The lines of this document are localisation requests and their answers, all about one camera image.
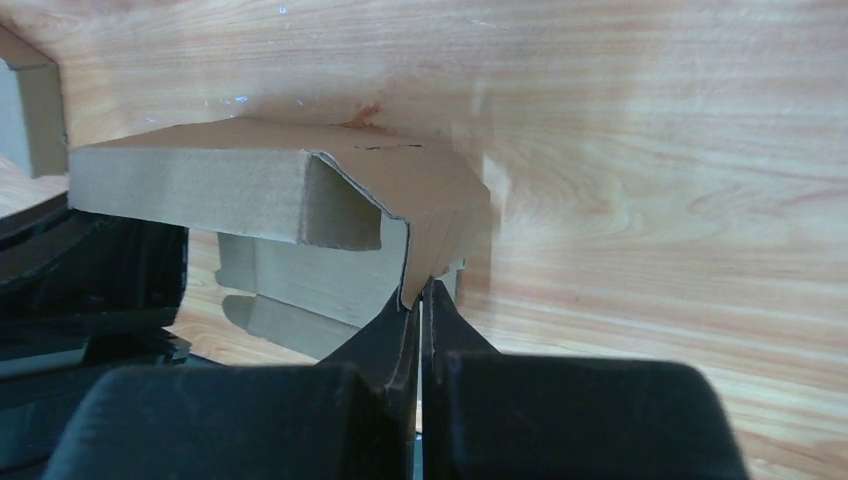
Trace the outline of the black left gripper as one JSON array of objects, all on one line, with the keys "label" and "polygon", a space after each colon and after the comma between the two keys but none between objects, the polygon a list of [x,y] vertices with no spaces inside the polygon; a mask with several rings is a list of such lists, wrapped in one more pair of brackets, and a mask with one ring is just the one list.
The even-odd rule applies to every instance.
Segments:
[{"label": "black left gripper", "polygon": [[38,478],[102,375],[189,355],[188,231],[54,196],[1,221],[1,475]]}]

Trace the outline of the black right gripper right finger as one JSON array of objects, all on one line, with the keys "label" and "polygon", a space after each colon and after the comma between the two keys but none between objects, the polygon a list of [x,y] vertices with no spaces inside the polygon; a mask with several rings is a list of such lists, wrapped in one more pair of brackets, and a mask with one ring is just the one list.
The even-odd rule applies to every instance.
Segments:
[{"label": "black right gripper right finger", "polygon": [[422,293],[427,479],[744,479],[706,378],[675,362],[512,355]]}]

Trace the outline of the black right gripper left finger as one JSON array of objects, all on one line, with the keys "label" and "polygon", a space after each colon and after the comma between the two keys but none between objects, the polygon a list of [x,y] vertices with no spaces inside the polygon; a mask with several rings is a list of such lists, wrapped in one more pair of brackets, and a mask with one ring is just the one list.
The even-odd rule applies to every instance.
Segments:
[{"label": "black right gripper left finger", "polygon": [[311,366],[128,367],[86,395],[48,479],[409,479],[419,314],[391,297]]}]

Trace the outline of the brown cardboard box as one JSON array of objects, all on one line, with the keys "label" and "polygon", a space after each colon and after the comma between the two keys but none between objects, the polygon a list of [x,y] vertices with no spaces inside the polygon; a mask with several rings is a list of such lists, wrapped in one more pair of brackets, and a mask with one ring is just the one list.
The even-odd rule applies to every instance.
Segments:
[{"label": "brown cardboard box", "polygon": [[1,155],[31,178],[63,175],[68,149],[57,63],[1,29]]}]

